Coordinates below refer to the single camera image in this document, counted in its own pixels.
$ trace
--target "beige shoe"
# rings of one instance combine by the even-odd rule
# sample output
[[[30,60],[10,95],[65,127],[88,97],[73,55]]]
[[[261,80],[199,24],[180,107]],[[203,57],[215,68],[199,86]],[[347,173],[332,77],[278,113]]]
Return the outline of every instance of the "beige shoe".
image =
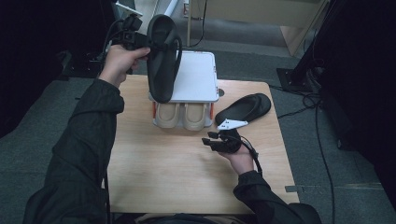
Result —
[[[185,112],[183,118],[183,126],[190,131],[200,131],[205,126],[205,110],[206,104],[191,103],[184,104]]]
[[[161,128],[174,128],[178,123],[180,104],[157,104],[155,121]]]

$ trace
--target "black jacket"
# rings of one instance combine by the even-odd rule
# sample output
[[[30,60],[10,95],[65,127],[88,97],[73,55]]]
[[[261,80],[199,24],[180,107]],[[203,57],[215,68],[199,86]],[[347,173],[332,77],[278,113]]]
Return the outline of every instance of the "black jacket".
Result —
[[[101,184],[123,107],[120,91],[103,80],[96,79],[86,90],[53,148],[44,187],[26,204],[24,224],[106,223],[107,194]],[[320,223],[315,209],[285,204],[254,171],[239,176],[233,193],[255,212],[258,223],[304,223],[304,213],[313,218],[305,223]],[[205,222],[174,217],[158,223]]]

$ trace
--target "table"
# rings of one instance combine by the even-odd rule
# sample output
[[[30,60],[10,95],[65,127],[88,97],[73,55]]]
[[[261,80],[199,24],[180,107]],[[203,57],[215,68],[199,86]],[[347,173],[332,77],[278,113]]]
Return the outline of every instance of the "table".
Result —
[[[290,55],[294,56],[314,27],[329,0],[209,0],[206,18],[279,25]],[[187,46],[191,17],[204,16],[205,0],[190,0]]]
[[[214,114],[256,92],[271,98],[264,82],[219,80],[225,91]],[[128,76],[120,86],[125,101],[108,166],[111,211],[116,213],[250,214],[233,196],[237,175],[230,163],[204,146],[200,132],[161,129],[152,123],[147,76]],[[238,129],[260,153],[264,178],[286,203],[299,202],[275,108]]]

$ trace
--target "hand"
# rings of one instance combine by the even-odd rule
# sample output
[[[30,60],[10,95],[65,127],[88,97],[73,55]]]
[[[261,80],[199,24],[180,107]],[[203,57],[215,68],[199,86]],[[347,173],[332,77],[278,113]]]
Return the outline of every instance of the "hand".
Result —
[[[238,175],[254,170],[253,158],[249,150],[242,145],[235,153],[219,152],[220,156],[230,161],[231,166]]]
[[[130,68],[137,69],[138,60],[146,60],[149,51],[149,48],[127,50],[121,45],[111,46],[106,56],[105,68],[99,79],[118,88],[121,82],[125,81],[126,72]]]

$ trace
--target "pair of shoes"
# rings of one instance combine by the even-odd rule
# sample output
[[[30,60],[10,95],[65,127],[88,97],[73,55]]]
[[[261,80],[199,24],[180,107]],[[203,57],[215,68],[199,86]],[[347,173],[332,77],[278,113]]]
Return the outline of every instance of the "pair of shoes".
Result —
[[[215,116],[220,125],[226,119],[251,122],[264,116],[271,109],[271,101],[262,93],[250,94],[235,101]]]
[[[168,103],[174,91],[175,79],[181,62],[182,42],[173,20],[166,15],[154,16],[148,25],[147,60],[148,87],[158,103]]]
[[[157,104],[155,120],[161,128],[174,128],[180,118],[180,104]],[[205,127],[206,104],[184,104],[183,126],[190,131],[200,131]]]

